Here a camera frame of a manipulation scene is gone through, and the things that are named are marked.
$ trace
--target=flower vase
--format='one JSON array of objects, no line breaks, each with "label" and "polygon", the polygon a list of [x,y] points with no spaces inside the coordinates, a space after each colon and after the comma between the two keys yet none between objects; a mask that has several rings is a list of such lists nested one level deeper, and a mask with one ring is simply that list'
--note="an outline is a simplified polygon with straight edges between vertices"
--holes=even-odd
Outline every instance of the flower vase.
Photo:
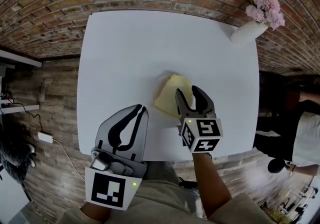
[{"label": "flower vase", "polygon": [[235,45],[245,45],[260,36],[267,28],[264,23],[258,23],[254,20],[249,21],[233,32],[231,41]]}]

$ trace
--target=black object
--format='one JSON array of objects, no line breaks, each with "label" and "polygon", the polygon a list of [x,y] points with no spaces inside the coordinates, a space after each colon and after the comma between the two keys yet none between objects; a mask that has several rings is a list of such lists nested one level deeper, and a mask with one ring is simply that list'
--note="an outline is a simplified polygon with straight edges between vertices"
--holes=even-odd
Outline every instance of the black object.
[{"label": "black object", "polygon": [[195,181],[188,181],[184,180],[183,178],[179,177],[181,182],[179,183],[180,187],[184,187],[185,189],[198,189],[198,183]]},{"label": "black object", "polygon": [[286,162],[283,159],[272,159],[268,164],[268,171],[272,174],[278,174],[286,166]]}]

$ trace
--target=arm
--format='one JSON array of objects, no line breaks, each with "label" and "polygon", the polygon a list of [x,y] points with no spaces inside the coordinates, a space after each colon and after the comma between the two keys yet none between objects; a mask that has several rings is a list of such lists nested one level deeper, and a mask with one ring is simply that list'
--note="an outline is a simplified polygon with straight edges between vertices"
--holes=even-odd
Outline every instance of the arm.
[{"label": "arm", "polygon": [[82,208],[81,211],[87,215],[89,218],[105,223],[109,217],[110,217],[110,213],[111,213],[111,209],[107,208],[107,207],[103,207],[97,204],[93,204],[90,202],[86,202]]},{"label": "arm", "polygon": [[308,93],[308,92],[300,92],[299,102],[304,102],[306,100],[312,101],[320,105],[320,94]]},{"label": "arm", "polygon": [[209,218],[232,197],[208,154],[192,154],[195,177],[206,216]]},{"label": "arm", "polygon": [[305,174],[305,175],[310,175],[310,176],[317,176],[319,165],[312,164],[312,165],[308,165],[308,166],[298,167],[294,164],[287,163],[285,168],[288,171],[293,172],[293,173],[300,173],[300,174]]}]

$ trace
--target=white table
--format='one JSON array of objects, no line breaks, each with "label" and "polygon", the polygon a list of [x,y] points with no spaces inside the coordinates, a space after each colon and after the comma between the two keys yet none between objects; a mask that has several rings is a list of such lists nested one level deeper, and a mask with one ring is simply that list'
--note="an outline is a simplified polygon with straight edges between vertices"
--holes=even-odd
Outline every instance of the white table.
[{"label": "white table", "polygon": [[77,88],[79,148],[90,154],[100,124],[119,110],[142,104],[149,122],[145,161],[185,161],[192,155],[176,125],[152,106],[163,75],[187,77],[204,90],[221,118],[223,139],[214,157],[249,151],[259,106],[256,43],[237,47],[236,28],[218,21],[161,11],[106,11],[90,15]]}]

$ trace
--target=white power brick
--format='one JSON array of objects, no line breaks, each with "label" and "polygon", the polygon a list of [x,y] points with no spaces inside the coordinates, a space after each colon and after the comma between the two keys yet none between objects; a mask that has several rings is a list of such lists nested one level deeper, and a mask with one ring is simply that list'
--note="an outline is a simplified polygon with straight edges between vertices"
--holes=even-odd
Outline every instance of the white power brick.
[{"label": "white power brick", "polygon": [[39,138],[39,140],[44,141],[44,142],[49,142],[49,143],[54,142],[54,137],[52,135],[46,134],[43,132],[38,132],[38,138]]}]

